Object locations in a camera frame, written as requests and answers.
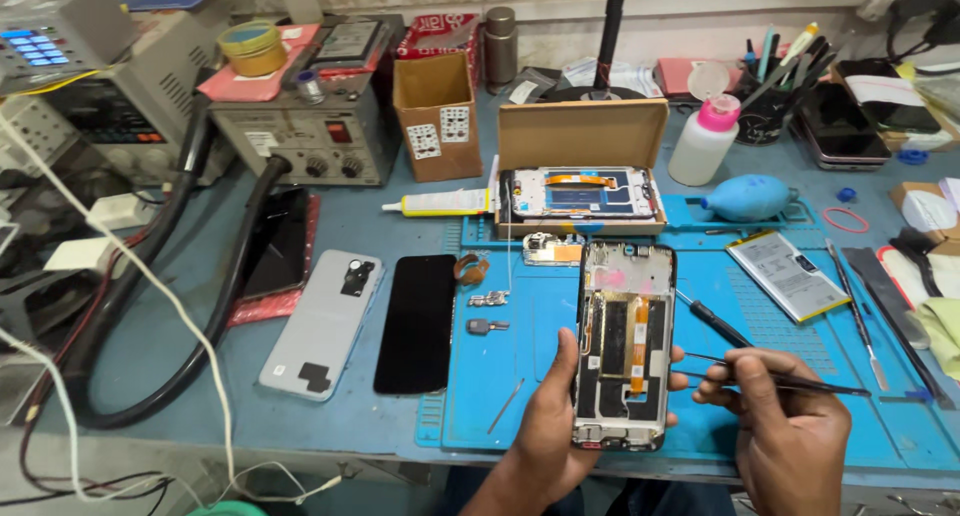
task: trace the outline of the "phone battery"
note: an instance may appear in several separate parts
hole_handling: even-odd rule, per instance
[[[794,322],[848,303],[847,293],[774,230],[726,245],[726,251]]]

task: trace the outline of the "yellow container lid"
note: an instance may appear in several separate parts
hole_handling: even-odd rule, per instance
[[[281,31],[270,21],[258,20],[230,27],[217,37],[223,55],[245,57],[258,55],[281,40]]]

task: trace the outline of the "red power switch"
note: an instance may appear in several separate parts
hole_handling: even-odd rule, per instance
[[[326,130],[330,133],[330,139],[333,140],[334,143],[354,142],[351,133],[347,131],[347,124],[345,122],[327,122]]]

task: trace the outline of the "white glue tube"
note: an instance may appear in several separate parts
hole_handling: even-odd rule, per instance
[[[384,211],[403,216],[470,216],[490,211],[490,190],[461,189],[443,193],[404,195],[399,203],[383,205]]]

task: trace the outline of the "red box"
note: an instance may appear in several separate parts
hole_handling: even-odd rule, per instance
[[[438,13],[434,15],[419,15],[407,30],[407,35],[396,49],[396,56],[401,60],[423,59],[435,57],[457,51],[466,52],[466,67],[469,70],[473,88],[477,88],[480,81],[480,64],[478,62],[480,46],[480,15],[478,13]],[[452,33],[453,31],[472,24],[466,43],[455,47],[417,47],[417,42],[426,37],[435,37]]]

